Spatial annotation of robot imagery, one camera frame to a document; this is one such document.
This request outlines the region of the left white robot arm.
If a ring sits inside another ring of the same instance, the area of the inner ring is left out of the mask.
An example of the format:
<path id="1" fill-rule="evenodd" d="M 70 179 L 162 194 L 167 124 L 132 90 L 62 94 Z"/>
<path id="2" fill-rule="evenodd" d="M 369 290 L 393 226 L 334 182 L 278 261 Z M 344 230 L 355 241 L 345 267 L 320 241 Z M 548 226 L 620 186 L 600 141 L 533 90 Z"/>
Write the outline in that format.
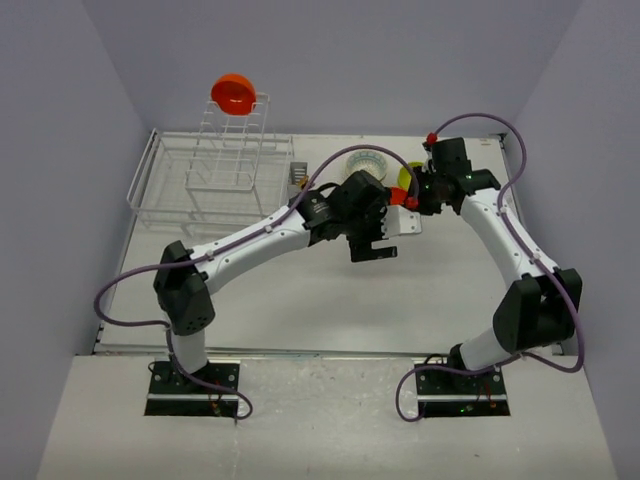
<path id="1" fill-rule="evenodd" d="M 284 254 L 343 235 L 353 262 L 392 258 L 394 247 L 374 249 L 383 238 L 382 220 L 391 192 L 372 175 L 358 171 L 343 184 L 327 183 L 300 193 L 270 217 L 221 240 L 188 249 L 180 241 L 167 246 L 153 288 L 170 323 L 172 380 L 195 393 L 208 379 L 204 330 L 216 313 L 212 296 L 240 275 Z"/>

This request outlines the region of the orange flower patterned bowl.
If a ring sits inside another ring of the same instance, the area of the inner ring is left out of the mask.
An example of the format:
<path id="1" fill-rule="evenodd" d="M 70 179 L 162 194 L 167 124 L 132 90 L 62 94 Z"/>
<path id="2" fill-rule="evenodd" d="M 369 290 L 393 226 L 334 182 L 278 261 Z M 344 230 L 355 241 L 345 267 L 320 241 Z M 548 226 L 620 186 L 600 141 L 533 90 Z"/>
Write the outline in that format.
<path id="1" fill-rule="evenodd" d="M 369 182 L 383 183 L 386 178 L 387 170 L 377 165 L 356 165 L 345 170 L 343 180 L 349 178 L 362 178 Z"/>

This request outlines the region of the blue sun patterned bowl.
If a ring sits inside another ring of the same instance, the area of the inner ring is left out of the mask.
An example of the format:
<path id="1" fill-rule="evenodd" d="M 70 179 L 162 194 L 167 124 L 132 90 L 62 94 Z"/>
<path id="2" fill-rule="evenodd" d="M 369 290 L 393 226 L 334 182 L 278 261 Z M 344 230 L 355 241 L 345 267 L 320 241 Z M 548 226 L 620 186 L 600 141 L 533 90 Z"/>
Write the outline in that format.
<path id="1" fill-rule="evenodd" d="M 383 180 L 388 171 L 386 156 L 374 150 L 357 150 L 346 160 L 345 176 L 349 177 L 356 171 L 366 171 L 374 178 Z"/>

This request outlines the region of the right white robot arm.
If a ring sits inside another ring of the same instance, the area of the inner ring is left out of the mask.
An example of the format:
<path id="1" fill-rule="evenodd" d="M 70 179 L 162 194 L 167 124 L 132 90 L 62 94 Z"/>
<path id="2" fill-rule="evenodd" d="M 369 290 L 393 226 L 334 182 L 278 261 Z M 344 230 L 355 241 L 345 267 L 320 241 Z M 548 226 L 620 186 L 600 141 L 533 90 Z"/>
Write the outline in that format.
<path id="1" fill-rule="evenodd" d="M 490 327 L 452 347 L 447 357 L 448 385 L 467 393 L 481 382 L 482 371 L 573 337 L 583 283 L 576 270 L 560 268 L 541 251 L 505 203 L 493 173 L 473 169 L 463 139 L 430 134 L 423 146 L 429 159 L 415 171 L 419 212 L 451 207 L 480 238 L 506 285 Z"/>

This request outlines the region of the green bowl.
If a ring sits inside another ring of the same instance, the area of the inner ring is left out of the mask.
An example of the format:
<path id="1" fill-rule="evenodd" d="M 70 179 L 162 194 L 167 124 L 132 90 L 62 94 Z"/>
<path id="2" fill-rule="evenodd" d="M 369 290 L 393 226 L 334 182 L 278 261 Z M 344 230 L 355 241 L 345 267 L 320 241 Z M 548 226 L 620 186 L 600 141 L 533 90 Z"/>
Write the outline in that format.
<path id="1" fill-rule="evenodd" d="M 414 161 L 408 163 L 408 168 L 401 167 L 397 175 L 397 186 L 405 191 L 410 190 L 412 176 L 411 171 L 414 168 L 421 168 L 424 165 L 422 161 Z"/>

